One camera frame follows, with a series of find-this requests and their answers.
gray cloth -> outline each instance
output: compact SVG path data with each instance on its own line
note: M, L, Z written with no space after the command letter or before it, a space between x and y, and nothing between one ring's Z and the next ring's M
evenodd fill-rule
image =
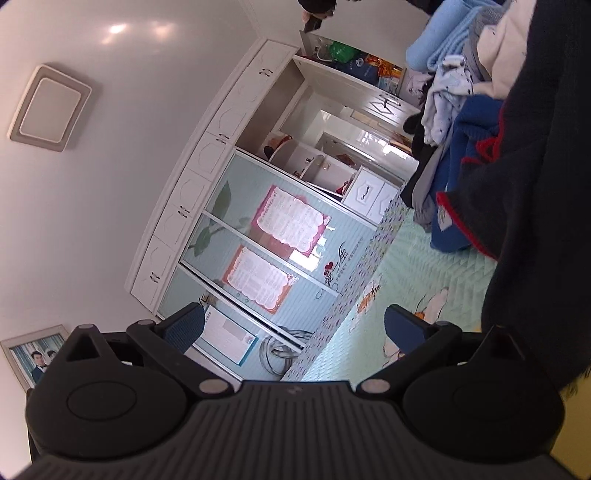
M509 8L510 3L511 0L507 0L503 6L498 5L496 7L483 8L474 17L470 27L468 27L468 39L464 43L462 54L466 57L466 63L472 74L474 83L490 82L492 80L489 73L478 60L476 47L478 46L478 40L480 40L480 34L484 27L487 25L496 25L501 20L506 9Z
M441 145L437 147L431 158L429 158L429 162L413 188L413 222L422 226L427 233L431 232L431 222L433 221L433 214L437 207L433 199L429 196L429 190L431 190L431 184L433 183L433 177L435 176L439 161L452 141L452 133L453 124L449 128L449 132L447 132L445 141L441 142Z

green bag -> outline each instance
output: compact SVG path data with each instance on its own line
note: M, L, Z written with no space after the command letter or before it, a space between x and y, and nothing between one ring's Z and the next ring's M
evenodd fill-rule
M341 63L347 63L351 61L355 55L359 52L357 48L349 47L341 42L333 42L329 48L330 56L336 61Z

framed photo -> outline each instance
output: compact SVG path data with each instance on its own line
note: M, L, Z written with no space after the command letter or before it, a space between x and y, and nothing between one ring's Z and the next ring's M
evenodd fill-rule
M25 391L37 385L67 338L66 328L58 325L0 342L12 371Z

white drawer unit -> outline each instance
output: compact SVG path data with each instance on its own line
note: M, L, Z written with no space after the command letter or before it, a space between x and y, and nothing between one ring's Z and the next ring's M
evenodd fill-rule
M361 167L353 183L347 190L343 204L355 212L367 216L375 199L378 198L384 183L383 179L365 167Z
M384 217L384 213L386 213L386 210L388 210L388 207L390 206L390 202L398 196L399 191L400 190L394 185L390 185L387 182L384 183L374 204L369 209L367 217L373 223L380 223Z

person's hand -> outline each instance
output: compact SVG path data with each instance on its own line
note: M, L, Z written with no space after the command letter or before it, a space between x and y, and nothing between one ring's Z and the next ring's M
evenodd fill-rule
M319 20L324 20L327 17L332 17L335 14L335 9L331 9L328 10L327 12L323 13L323 14L311 14L310 12L307 12L306 10L304 10L302 12L301 15L301 19L303 20L304 23L306 23L311 17L316 17Z

